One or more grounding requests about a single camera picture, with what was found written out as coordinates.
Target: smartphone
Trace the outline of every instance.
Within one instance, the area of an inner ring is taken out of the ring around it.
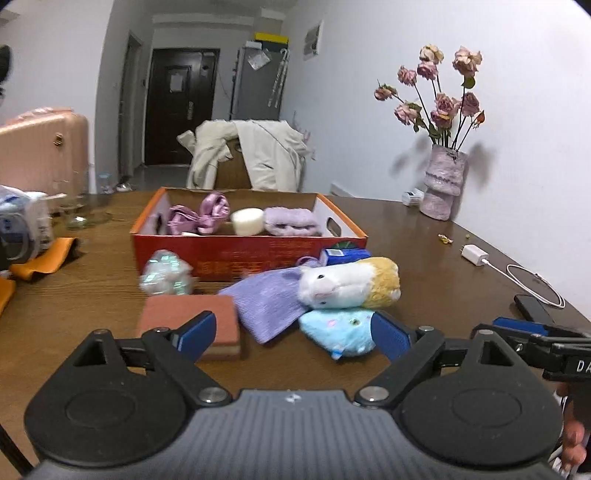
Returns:
[[[555,322],[544,308],[542,302],[531,295],[515,295],[515,305],[526,320],[544,325],[553,325]]]

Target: purple knit fabric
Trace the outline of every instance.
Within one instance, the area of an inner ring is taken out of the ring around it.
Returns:
[[[319,267],[318,260],[306,262]],[[242,324],[258,343],[267,343],[288,328],[310,309],[297,298],[300,267],[271,270],[224,288],[220,295],[230,295]]]
[[[265,230],[275,236],[313,236],[320,227],[307,208],[271,207],[265,209]]]

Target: pink rose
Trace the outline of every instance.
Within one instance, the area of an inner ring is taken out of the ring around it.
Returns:
[[[480,51],[473,52],[466,47],[460,47],[460,50],[456,52],[456,59],[452,62],[452,65],[464,77],[473,77],[478,71],[476,67],[481,63],[482,55]]]
[[[431,121],[440,129],[449,129],[452,127],[451,117],[440,110],[434,110],[431,112]]]
[[[417,84],[417,72],[414,70],[408,70],[404,68],[403,65],[398,71],[398,80],[405,85],[414,87]]]
[[[439,74],[437,71],[437,65],[432,61],[422,61],[417,67],[417,73],[427,80],[435,80]]]
[[[472,92],[464,94],[464,100],[462,104],[462,115],[463,116],[474,116],[480,111],[480,103],[478,98]]]
[[[437,45],[425,45],[418,54],[418,59],[422,61],[432,61],[435,65],[443,62],[443,52]]]
[[[394,115],[404,125],[412,125],[418,118],[418,112],[410,108],[406,103],[399,105],[394,111]]]
[[[435,105],[439,112],[453,119],[460,109],[461,102],[455,98],[449,98],[445,93],[438,93]]]
[[[390,90],[387,88],[380,87],[375,90],[374,96],[376,100],[385,102],[386,100],[390,100],[392,98],[392,92],[390,92]]]

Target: pink suitcase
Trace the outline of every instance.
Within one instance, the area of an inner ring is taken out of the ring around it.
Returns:
[[[78,195],[87,191],[87,170],[88,121],[82,115],[39,109],[0,127],[1,185]]]

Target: small candy wrapper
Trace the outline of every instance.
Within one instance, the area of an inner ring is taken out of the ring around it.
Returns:
[[[446,237],[443,234],[439,234],[438,237],[439,237],[439,240],[441,240],[446,245],[451,245],[453,243],[453,240],[451,240],[450,238]]]
[[[148,295],[191,295],[191,265],[168,250],[158,250],[146,263],[139,287]]]

